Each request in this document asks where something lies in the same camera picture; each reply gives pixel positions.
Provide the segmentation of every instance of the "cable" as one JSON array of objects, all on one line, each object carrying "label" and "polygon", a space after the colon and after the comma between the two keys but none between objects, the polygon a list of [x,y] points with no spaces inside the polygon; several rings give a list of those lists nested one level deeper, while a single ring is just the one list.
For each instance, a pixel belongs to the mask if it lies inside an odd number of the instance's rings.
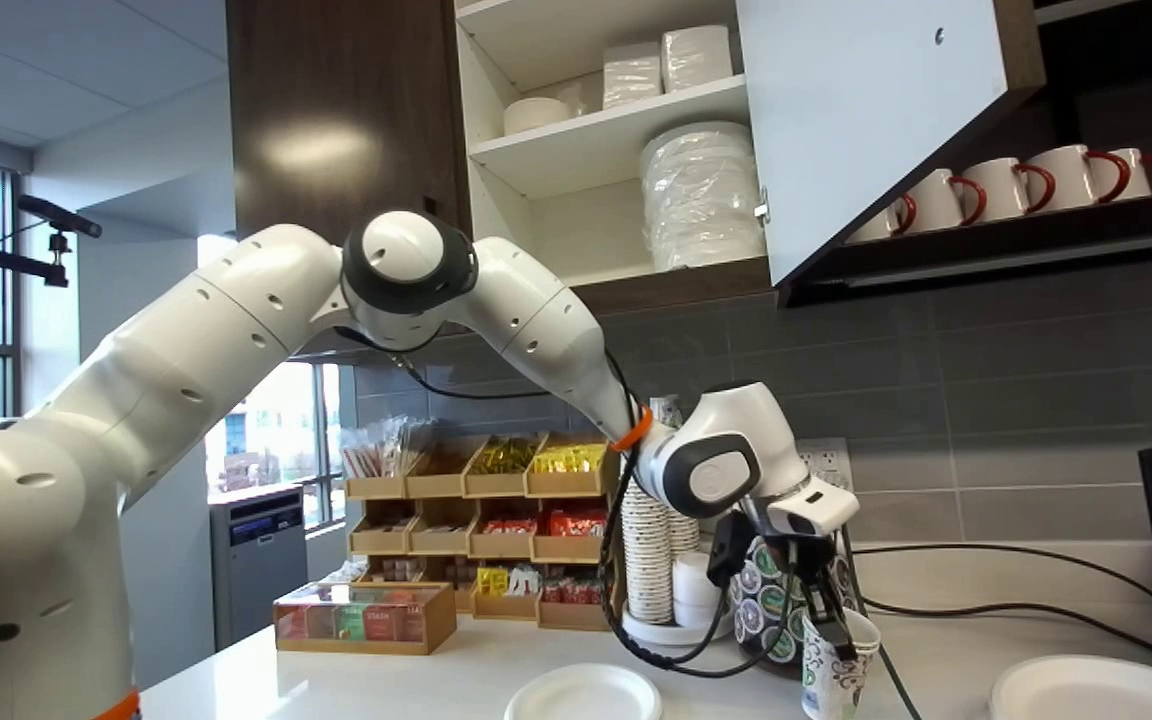
[{"label": "cable", "polygon": [[1106,568],[1106,564],[1094,564],[1094,559],[1082,559],[1082,556],[1066,556],[1066,552],[1045,552],[1045,547],[1025,547],[1025,543],[879,543],[879,547],[859,547],[855,556],[896,556],[896,552],[1014,552],[1014,556],[1045,556],[1045,559],[1061,559],[1061,564],[1082,564],[1087,572],[1099,572],[1099,574],[1111,574],[1136,590],[1146,590],[1152,600],[1152,588],[1116,572],[1116,568]]},{"label": "cable", "polygon": [[[848,527],[845,527],[845,579],[848,579],[852,590],[855,590],[855,609],[867,614],[866,590],[859,590],[859,574],[855,574],[855,547],[852,547],[852,532],[848,532]],[[917,698],[907,696],[906,675],[896,671],[896,658],[893,658],[890,645],[879,645],[879,658],[884,658],[884,666],[890,666],[890,675],[893,675],[893,689],[896,689],[906,710],[907,710],[914,720],[920,720],[920,708],[917,708]]]},{"label": "cable", "polygon": [[531,394],[548,394],[548,392],[451,392],[451,387],[438,387],[438,383],[427,383],[411,365],[409,365],[409,357],[402,357],[402,352],[387,352],[387,360],[391,365],[402,365],[426,392],[434,392],[434,394],[447,394],[447,399],[531,399]]},{"label": "cable", "polygon": [[[629,387],[625,378],[625,367],[616,365],[616,357],[608,352],[608,365],[613,365],[613,375]],[[638,394],[625,392],[625,415],[638,415]],[[745,658],[745,662],[731,662],[731,666],[684,666],[693,662],[716,637],[723,610],[729,610],[729,590],[721,595],[721,609],[714,610],[708,618],[708,633],[696,646],[689,646],[684,656],[659,656],[659,650],[647,650],[642,639],[631,639],[621,622],[621,609],[616,609],[616,590],[613,590],[613,574],[616,574],[616,547],[625,543],[621,537],[621,513],[625,513],[625,497],[629,497],[629,482],[631,482],[631,466],[638,466],[638,457],[642,457],[642,442],[629,449],[629,457],[621,461],[621,487],[613,497],[613,509],[608,509],[608,527],[603,527],[603,543],[599,543],[599,574],[603,574],[603,614],[608,614],[608,629],[613,637],[621,639],[621,646],[629,646],[638,658],[653,662],[653,666],[665,666],[665,671],[681,671],[681,675],[696,675],[696,681],[729,681],[729,675],[741,675],[749,671],[757,658]]]},{"label": "cable", "polygon": [[968,603],[968,609],[906,609],[906,603],[884,603],[884,600],[872,600],[872,609],[879,610],[893,610],[893,614],[927,614],[927,618],[946,618],[946,614],[992,614],[992,610],[1049,610],[1049,614],[1066,614],[1066,618],[1076,618],[1076,622],[1087,622],[1087,629],[1099,629],[1125,645],[1136,645],[1146,650],[1152,650],[1152,639],[1146,637],[1134,637],[1134,633],[1119,633],[1111,622],[1099,622],[1097,614],[1085,614],[1085,610],[1074,610],[1074,609],[1055,609],[1055,603]]}]

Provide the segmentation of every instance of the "light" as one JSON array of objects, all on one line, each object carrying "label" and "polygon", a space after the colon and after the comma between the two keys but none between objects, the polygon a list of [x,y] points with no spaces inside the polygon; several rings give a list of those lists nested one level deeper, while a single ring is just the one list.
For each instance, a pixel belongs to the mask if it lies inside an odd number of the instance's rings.
[{"label": "light", "polygon": [[265,138],[265,160],[285,171],[331,171],[342,162],[362,166],[370,156],[370,133],[344,120],[302,120]]}]

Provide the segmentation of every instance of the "dark wood cabinet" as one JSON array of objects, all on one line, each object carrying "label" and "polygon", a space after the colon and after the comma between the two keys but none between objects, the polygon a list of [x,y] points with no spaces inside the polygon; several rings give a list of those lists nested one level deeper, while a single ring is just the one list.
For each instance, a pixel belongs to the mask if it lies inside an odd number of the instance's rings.
[{"label": "dark wood cabinet", "polygon": [[467,227],[447,0],[230,0],[235,233],[382,206]]}]

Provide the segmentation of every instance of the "wall cabinet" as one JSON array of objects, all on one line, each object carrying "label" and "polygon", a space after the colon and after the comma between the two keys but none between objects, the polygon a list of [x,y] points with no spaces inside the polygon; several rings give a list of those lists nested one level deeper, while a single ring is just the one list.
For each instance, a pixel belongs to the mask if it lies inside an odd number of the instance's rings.
[{"label": "wall cabinet", "polygon": [[230,0],[235,233],[342,243],[382,206],[467,224],[447,0]]},{"label": "wall cabinet", "polygon": [[[514,234],[569,283],[657,276],[642,149],[684,120],[745,120],[782,283],[893,185],[1042,79],[1029,0],[476,0],[458,12],[476,234]],[[597,76],[603,48],[729,24],[736,76],[500,136],[517,95]]]}]

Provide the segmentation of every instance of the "gray tile backsplash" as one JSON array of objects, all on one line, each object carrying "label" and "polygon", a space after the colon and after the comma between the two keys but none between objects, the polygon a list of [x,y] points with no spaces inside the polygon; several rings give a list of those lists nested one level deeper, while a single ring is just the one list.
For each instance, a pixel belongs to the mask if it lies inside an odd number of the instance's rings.
[{"label": "gray tile backsplash", "polygon": [[[1142,540],[1152,442],[1152,262],[1055,271],[822,306],[765,297],[603,314],[644,392],[765,378],[799,436],[845,436],[859,540]],[[482,339],[411,357],[445,387],[527,387]],[[378,360],[356,415],[590,430],[555,399],[463,404]]]}]

